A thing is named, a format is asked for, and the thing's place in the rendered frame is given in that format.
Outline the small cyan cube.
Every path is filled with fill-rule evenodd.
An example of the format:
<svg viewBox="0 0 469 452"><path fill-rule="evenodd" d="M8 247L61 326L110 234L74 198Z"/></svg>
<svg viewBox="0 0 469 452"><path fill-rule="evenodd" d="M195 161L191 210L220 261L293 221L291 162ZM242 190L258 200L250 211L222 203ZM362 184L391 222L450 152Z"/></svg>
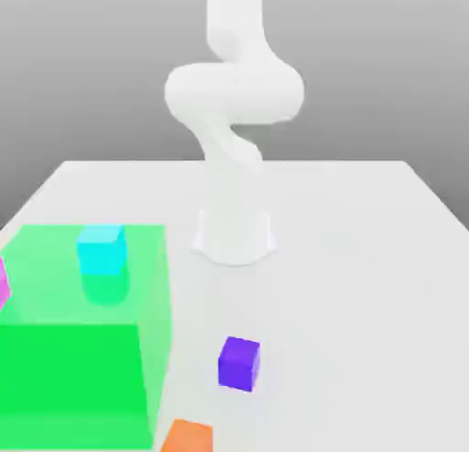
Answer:
<svg viewBox="0 0 469 452"><path fill-rule="evenodd" d="M117 275L125 265L124 225L87 225L77 238L81 274Z"/></svg>

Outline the small purple cube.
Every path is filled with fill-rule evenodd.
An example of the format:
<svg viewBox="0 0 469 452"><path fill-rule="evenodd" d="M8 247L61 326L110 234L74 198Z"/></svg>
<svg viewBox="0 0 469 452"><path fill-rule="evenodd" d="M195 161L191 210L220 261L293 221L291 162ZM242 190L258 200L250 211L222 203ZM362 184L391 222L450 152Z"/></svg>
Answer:
<svg viewBox="0 0 469 452"><path fill-rule="evenodd" d="M240 391L252 391L260 366L260 344L229 336L218 358L218 383Z"/></svg>

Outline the small orange cube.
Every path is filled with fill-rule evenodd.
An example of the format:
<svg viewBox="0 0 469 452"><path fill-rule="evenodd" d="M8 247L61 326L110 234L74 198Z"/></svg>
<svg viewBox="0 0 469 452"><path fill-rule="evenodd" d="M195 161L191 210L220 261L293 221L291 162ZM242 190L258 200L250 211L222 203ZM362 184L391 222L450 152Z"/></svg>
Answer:
<svg viewBox="0 0 469 452"><path fill-rule="evenodd" d="M213 428L175 419L160 452L213 452Z"/></svg>

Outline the small pink cube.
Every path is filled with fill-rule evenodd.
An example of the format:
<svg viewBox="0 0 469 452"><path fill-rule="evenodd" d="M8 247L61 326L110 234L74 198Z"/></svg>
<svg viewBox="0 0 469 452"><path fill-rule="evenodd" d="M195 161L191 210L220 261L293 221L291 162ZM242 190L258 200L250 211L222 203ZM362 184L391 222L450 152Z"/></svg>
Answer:
<svg viewBox="0 0 469 452"><path fill-rule="evenodd" d="M11 288L3 258L0 256L0 311L11 297Z"/></svg>

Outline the large green box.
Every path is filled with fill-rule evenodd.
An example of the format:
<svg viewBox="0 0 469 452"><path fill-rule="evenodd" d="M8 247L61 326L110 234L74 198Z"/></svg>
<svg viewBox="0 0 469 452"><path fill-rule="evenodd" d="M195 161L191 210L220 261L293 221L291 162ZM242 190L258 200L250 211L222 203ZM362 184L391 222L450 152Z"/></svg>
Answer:
<svg viewBox="0 0 469 452"><path fill-rule="evenodd" d="M125 227L115 276L80 272L74 225L25 225L0 250L0 449L154 444L171 344L166 230Z"/></svg>

